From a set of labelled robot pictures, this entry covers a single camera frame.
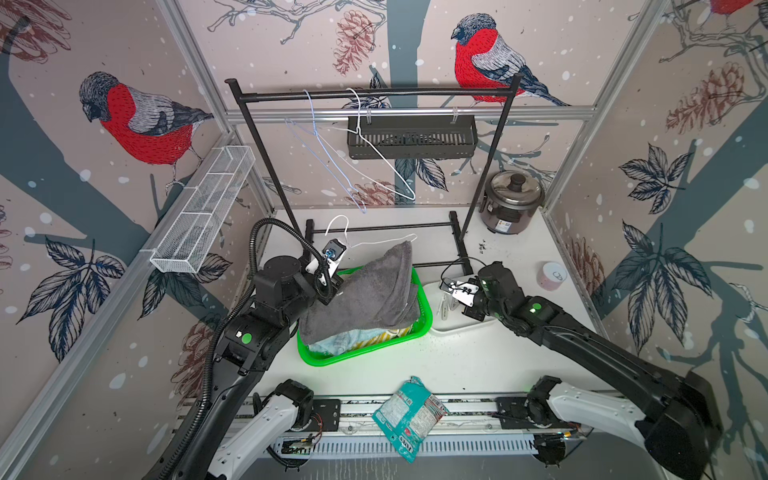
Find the white wire hanger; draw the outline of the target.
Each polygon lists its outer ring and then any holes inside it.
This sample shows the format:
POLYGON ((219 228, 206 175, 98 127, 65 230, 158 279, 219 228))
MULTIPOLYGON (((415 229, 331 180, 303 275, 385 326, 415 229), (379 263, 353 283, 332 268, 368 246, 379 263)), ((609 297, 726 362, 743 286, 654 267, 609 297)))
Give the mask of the white wire hanger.
POLYGON ((343 245, 348 250, 353 250, 361 247, 373 247, 380 245, 398 244, 402 242, 415 242, 419 236, 415 231, 411 231, 405 234, 396 235, 383 235, 373 237, 373 230, 352 231, 352 222, 348 215, 338 214, 335 215, 326 225, 323 231, 323 236, 339 235, 343 245))
POLYGON ((362 140, 365 145, 367 145, 368 147, 370 147, 373 150, 373 152, 375 153, 376 157, 378 159, 380 159, 381 161, 383 161, 390 168, 390 170, 394 173, 395 177, 397 179, 399 179, 401 181, 401 183, 408 190, 408 194, 406 194, 406 193, 402 193, 402 192, 398 191, 397 188, 386 188, 386 190, 388 192, 393 193, 395 196, 399 196, 399 197, 402 197, 402 198, 407 199, 407 200, 415 201, 416 200, 415 191, 410 186, 408 181, 400 174, 400 172, 396 169, 396 167, 388 159, 385 158, 385 156, 382 154, 382 152, 371 141, 369 141, 368 139, 366 139, 363 136, 363 134, 362 134, 362 127, 361 127, 361 122, 362 122, 362 106, 361 106, 361 97, 360 97, 360 95, 352 87, 347 87, 346 91, 347 92, 351 92, 353 94, 353 96, 354 96, 354 99, 357 102, 357 109, 356 109, 357 114, 356 114, 355 128, 354 129, 350 129, 350 128, 335 127, 335 130, 339 130, 339 131, 343 131, 343 132, 348 133, 348 134, 352 134, 354 138, 362 140))

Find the white wire hanger front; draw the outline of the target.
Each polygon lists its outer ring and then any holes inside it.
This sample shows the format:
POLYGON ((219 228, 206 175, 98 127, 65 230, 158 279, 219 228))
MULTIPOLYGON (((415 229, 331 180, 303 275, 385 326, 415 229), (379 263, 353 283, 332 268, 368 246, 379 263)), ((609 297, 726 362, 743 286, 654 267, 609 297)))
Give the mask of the white wire hanger front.
POLYGON ((402 197, 402 198, 407 199, 407 200, 415 201, 416 200, 415 191, 410 186, 408 181, 400 174, 400 172, 396 169, 396 167, 388 159, 385 158, 385 156, 382 154, 382 152, 371 141, 369 141, 368 139, 366 139, 363 136, 363 134, 362 134, 362 127, 361 127, 361 122, 362 122, 362 106, 361 106, 361 97, 360 97, 360 95, 352 87, 347 87, 346 91, 347 92, 351 92, 353 94, 353 96, 354 96, 354 99, 357 102, 357 109, 356 109, 357 114, 356 114, 355 128, 354 129, 350 129, 350 128, 335 127, 335 130, 339 130, 339 131, 343 131, 343 132, 348 133, 348 134, 352 134, 354 138, 362 140, 365 145, 367 145, 368 147, 370 147, 373 150, 373 152, 375 153, 376 157, 378 159, 380 159, 381 161, 383 161, 390 168, 390 170, 394 173, 395 177, 397 179, 399 179, 401 181, 401 183, 408 190, 408 194, 406 194, 406 193, 402 193, 402 192, 398 191, 397 188, 386 188, 386 190, 388 192, 393 193, 395 196, 399 196, 399 197, 402 197))

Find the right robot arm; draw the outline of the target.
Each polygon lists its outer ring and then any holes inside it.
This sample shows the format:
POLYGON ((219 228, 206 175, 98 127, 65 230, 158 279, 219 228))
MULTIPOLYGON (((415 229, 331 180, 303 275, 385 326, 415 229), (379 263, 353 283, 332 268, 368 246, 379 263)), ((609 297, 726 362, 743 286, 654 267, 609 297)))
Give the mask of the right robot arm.
POLYGON ((667 472, 699 479, 723 433, 711 384, 693 371, 681 377, 619 348, 559 305, 527 296, 499 261, 464 282, 449 282, 465 315, 494 317, 516 335, 558 352, 616 390, 616 395, 576 388, 543 376, 526 398, 531 421, 595 427, 644 448, 667 472))

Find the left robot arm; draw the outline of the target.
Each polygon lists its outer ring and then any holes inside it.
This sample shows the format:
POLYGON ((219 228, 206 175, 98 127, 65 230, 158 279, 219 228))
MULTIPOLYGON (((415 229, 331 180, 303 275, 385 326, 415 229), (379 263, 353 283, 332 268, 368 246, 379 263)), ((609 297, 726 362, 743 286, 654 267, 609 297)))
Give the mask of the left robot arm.
POLYGON ((227 434, 299 318, 338 291, 337 268, 329 254, 310 262, 281 255, 252 272, 233 317, 211 340, 198 399, 147 478, 239 479, 279 436, 310 423, 313 391, 286 380, 245 427, 227 434))

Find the light blue wire hanger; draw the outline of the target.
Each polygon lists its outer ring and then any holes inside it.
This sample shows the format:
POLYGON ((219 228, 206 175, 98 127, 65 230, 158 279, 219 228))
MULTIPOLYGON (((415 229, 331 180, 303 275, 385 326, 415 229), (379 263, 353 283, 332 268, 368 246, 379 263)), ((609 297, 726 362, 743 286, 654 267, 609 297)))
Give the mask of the light blue wire hanger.
POLYGON ((303 93, 306 96, 306 100, 309 102, 311 128, 304 128, 295 120, 285 120, 284 123, 286 127, 294 138, 315 158, 315 160, 323 165, 323 168, 336 181, 342 192, 352 200, 353 205, 362 214, 366 214, 368 211, 366 204, 363 201, 357 200, 354 196, 358 190, 353 186, 343 169, 336 163, 318 131, 317 117, 310 93, 306 89, 303 90, 303 93))

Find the dark grey towel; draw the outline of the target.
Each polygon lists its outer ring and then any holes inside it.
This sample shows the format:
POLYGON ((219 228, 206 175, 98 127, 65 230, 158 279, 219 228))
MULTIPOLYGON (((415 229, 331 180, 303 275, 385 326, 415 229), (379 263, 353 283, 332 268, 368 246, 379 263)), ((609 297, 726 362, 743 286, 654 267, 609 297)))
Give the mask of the dark grey towel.
POLYGON ((309 346, 351 330, 410 328, 420 316, 418 289, 411 282, 412 244, 399 243, 380 258, 347 275, 335 298, 314 304, 300 319, 309 346))

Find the light blue towel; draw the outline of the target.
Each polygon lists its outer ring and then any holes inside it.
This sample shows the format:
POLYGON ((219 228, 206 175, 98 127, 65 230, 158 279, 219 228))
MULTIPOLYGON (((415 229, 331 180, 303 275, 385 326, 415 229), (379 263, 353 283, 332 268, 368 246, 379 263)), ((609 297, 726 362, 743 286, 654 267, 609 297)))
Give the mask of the light blue towel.
POLYGON ((398 330, 351 330, 310 344, 308 348, 314 354, 325 357, 335 357, 349 351, 358 350, 391 340, 398 335, 398 330))

